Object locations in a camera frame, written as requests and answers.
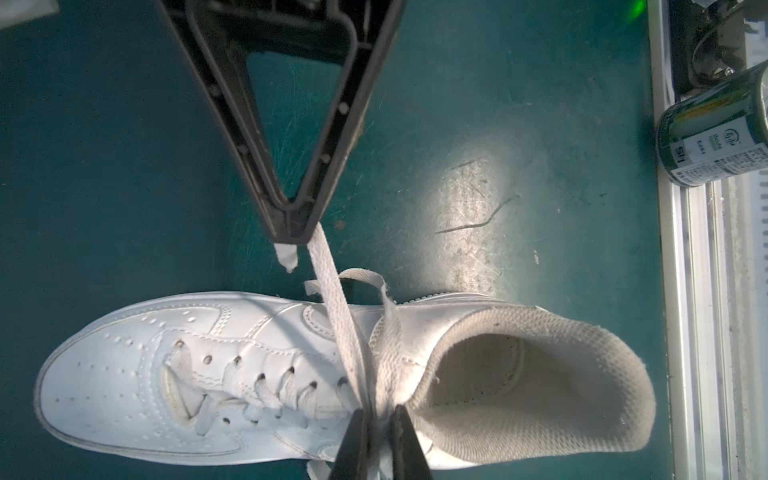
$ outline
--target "white shoelace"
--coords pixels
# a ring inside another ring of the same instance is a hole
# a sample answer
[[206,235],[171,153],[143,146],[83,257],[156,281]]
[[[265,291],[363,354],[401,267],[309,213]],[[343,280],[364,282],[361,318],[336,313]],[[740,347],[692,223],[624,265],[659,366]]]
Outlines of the white shoelace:
[[[165,364],[187,384],[192,380],[191,354],[183,343],[174,346]],[[224,407],[240,407],[243,417],[256,424],[265,412],[276,419],[286,418],[283,422],[306,428],[310,419],[317,418],[316,387],[312,382],[299,388],[294,382],[293,367],[288,369],[280,379],[280,387],[273,392],[266,384],[265,375],[260,375],[252,382],[253,390],[246,385],[249,380],[243,374],[240,357],[228,362],[224,367],[221,390],[205,390],[203,402],[194,418],[194,429],[198,435],[206,435],[214,424],[219,410]],[[358,404],[349,383],[342,378],[335,392],[341,405],[347,412],[354,412]]]
[[[318,289],[322,293],[349,384],[363,411],[371,414],[375,422],[369,478],[377,478],[379,473],[391,476],[392,453],[389,443],[383,440],[387,438],[389,417],[395,408],[394,391],[399,381],[402,332],[397,307],[387,296],[386,283],[378,273],[360,268],[337,272],[328,240],[319,223],[307,248],[317,275],[317,280],[306,282],[307,293],[315,293]],[[379,288],[384,315],[376,324],[370,344],[363,338],[349,311],[341,288],[342,278]]]
[[[373,467],[369,477],[376,478],[380,472],[390,476],[391,452],[388,442],[383,439],[387,436],[386,427],[395,408],[394,390],[399,380],[398,359],[402,351],[402,334],[397,307],[387,297],[386,283],[378,273],[359,268],[337,272],[326,235],[319,223],[307,248],[317,280],[306,282],[306,290],[308,294],[323,295],[339,356],[347,374],[347,382],[339,382],[336,395],[349,412],[362,407],[364,412],[371,415],[377,435],[374,435],[371,445]],[[370,343],[366,342],[349,311],[341,287],[342,278],[369,283],[379,289],[384,314],[376,324]],[[194,384],[191,381],[191,355],[183,343],[174,347],[165,363],[180,379]],[[210,430],[219,409],[224,406],[241,406],[243,416],[254,423],[259,421],[265,411],[277,418],[281,418],[283,413],[298,412],[298,415],[290,414],[290,421],[301,426],[306,426],[308,419],[316,418],[316,384],[300,389],[293,381],[293,369],[289,369],[283,374],[277,392],[267,387],[264,376],[253,383],[251,390],[246,387],[249,381],[241,378],[241,363],[240,357],[237,357],[227,364],[220,391],[206,391],[200,410],[194,416],[194,428],[198,435],[205,435]],[[325,471],[319,465],[310,466],[311,475],[313,470]]]

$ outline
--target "scratch mark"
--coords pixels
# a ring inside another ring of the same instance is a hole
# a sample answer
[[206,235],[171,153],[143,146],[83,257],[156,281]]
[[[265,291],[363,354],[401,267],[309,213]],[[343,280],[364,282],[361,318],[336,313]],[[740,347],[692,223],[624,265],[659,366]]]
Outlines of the scratch mark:
[[367,127],[366,127],[366,129],[365,129],[365,130],[362,132],[362,134],[363,134],[363,135],[367,134],[367,133],[368,133],[368,130],[370,130],[370,129],[371,129],[371,127],[373,126],[373,124],[375,124],[375,123],[376,123],[376,121],[375,121],[375,120],[371,120],[371,123],[369,123],[369,124],[368,124],[368,126],[367,126]]
[[552,236],[552,234],[550,233],[550,234],[549,234],[549,235],[547,235],[546,237],[537,238],[536,240],[529,240],[529,241],[527,241],[526,243],[536,243],[536,242],[541,242],[541,241],[547,240],[547,239],[548,239],[549,237],[551,237],[551,236]]
[[377,108],[376,110],[381,110],[382,109],[382,104],[384,104],[384,99],[386,98],[386,95],[388,93],[389,93],[389,90],[384,90],[384,95],[382,95],[382,100],[379,102],[379,108]]
[[480,194],[481,197],[485,198],[485,195],[482,194],[480,190],[475,185],[469,184],[470,187],[474,188],[477,193]]
[[456,165],[455,167],[451,167],[451,168],[449,168],[449,169],[448,169],[448,171],[451,171],[451,170],[458,170],[458,169],[459,169],[459,168],[461,168],[461,167],[466,167],[467,165],[472,165],[472,164],[473,164],[473,163],[475,163],[476,161],[477,161],[477,160],[470,160],[470,161],[468,161],[468,162],[464,162],[463,164],[458,164],[458,165]]
[[457,230],[467,230],[467,229],[469,229],[469,228],[480,228],[480,227],[484,227],[484,226],[488,225],[489,223],[491,223],[491,220],[493,220],[493,217],[495,217],[495,216],[496,216],[496,214],[498,213],[498,211],[499,211],[499,210],[501,210],[501,209],[502,209],[502,207],[503,207],[504,205],[508,204],[508,203],[509,203],[509,202],[511,202],[511,201],[512,201],[512,199],[511,199],[511,198],[508,198],[507,200],[504,200],[503,202],[501,202],[501,203],[499,204],[499,206],[498,206],[498,207],[496,207],[496,209],[495,209],[495,210],[493,210],[493,211],[491,212],[491,215],[488,217],[488,219],[487,219],[485,222],[481,222],[481,223],[470,223],[469,225],[461,225],[460,227],[446,228],[445,230],[440,230],[439,232],[434,232],[434,233],[433,233],[433,235],[439,235],[439,234],[441,234],[441,233],[450,233],[450,232],[455,232],[455,231],[457,231]]

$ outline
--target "metal can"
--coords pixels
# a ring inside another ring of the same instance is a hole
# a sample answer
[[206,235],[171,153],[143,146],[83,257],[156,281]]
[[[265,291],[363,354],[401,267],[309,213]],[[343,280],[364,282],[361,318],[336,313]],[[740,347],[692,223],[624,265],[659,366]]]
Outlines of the metal can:
[[768,61],[664,112],[656,152],[672,180],[696,187],[768,167]]

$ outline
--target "stitching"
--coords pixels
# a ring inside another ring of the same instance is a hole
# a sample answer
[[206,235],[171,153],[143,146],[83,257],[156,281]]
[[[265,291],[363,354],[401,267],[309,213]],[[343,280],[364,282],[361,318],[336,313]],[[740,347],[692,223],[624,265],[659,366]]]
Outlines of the stitching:
[[120,316],[116,316],[114,320],[124,320],[127,318],[131,318],[132,316],[138,316],[142,315],[144,313],[151,313],[151,312],[160,312],[161,310],[170,310],[170,309],[183,309],[183,308],[190,308],[195,306],[205,306],[205,307],[212,307],[212,308],[218,308],[219,310],[229,310],[230,308],[226,305],[219,305],[218,303],[177,303],[172,305],[166,305],[166,306],[156,306],[156,307],[148,307],[144,308],[142,310],[131,310],[129,312],[125,312]]
[[[210,338],[208,336],[204,336],[204,335],[202,335],[200,333],[191,332],[190,330],[186,330],[186,329],[182,329],[182,328],[172,328],[172,329],[168,329],[167,331],[169,331],[169,332],[170,331],[183,332],[183,333],[185,333],[185,334],[187,334],[189,336],[194,336],[194,337],[197,337],[199,339],[206,340],[208,342],[216,342],[216,343],[249,343],[250,345],[252,345],[252,346],[254,346],[256,348],[262,349],[265,352],[272,353],[273,355],[293,356],[293,355],[296,355],[296,351],[299,350],[299,349],[293,349],[293,351],[288,351],[288,352],[284,352],[283,351],[283,352],[281,352],[279,350],[274,350],[274,349],[265,347],[264,345],[262,345],[261,343],[257,343],[253,339],[232,339],[232,340],[216,339],[216,338]],[[300,353],[300,355],[304,355],[304,356],[307,356],[307,357],[310,357],[310,358],[322,359],[322,360],[329,361],[326,357],[324,357],[324,356],[322,356],[322,355],[320,355],[318,353],[304,352],[304,351],[301,351],[301,350],[299,350],[299,353]]]
[[288,442],[288,440],[283,439],[283,437],[281,437],[280,435],[277,435],[277,432],[273,432],[272,433],[272,437],[274,437],[278,442],[282,443],[283,445],[285,445],[289,449],[295,451],[296,453],[298,453],[300,455],[307,455],[307,456],[312,457],[311,453],[309,453],[306,450],[302,450],[298,445],[294,445],[293,443]]
[[310,308],[312,308],[312,306],[308,305],[307,308],[305,308],[304,311],[302,312],[302,316],[304,317],[304,320],[306,321],[307,325],[311,329],[314,329],[315,331],[317,331],[322,336],[325,336],[331,339],[335,338],[335,336],[333,335],[333,331],[312,321]]
[[224,307],[225,310],[221,311],[221,317],[216,321],[216,324],[214,325],[213,329],[211,330],[211,333],[213,335],[219,335],[221,331],[224,329],[224,327],[227,325],[227,322],[230,320],[231,310],[228,306]]

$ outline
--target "lace loop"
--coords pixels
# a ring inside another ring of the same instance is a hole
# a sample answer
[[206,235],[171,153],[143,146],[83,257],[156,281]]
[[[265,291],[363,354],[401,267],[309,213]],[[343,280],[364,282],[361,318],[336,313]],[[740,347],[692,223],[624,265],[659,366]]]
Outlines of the lace loop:
[[[183,342],[176,343],[165,359],[165,365],[178,379],[193,383],[191,354]],[[258,424],[265,412],[282,418],[284,409],[292,412],[289,415],[292,423],[305,428],[309,424],[308,419],[317,418],[317,383],[311,382],[299,391],[293,367],[283,374],[277,392],[267,385],[264,374],[253,381],[253,390],[249,390],[243,378],[244,372],[243,360],[238,356],[224,367],[221,390],[205,390],[202,404],[193,417],[194,430],[198,435],[206,435],[210,431],[218,412],[224,407],[242,407],[243,417],[254,424]],[[347,411],[353,412],[357,408],[354,402],[349,401],[349,388],[337,387],[336,394]]]

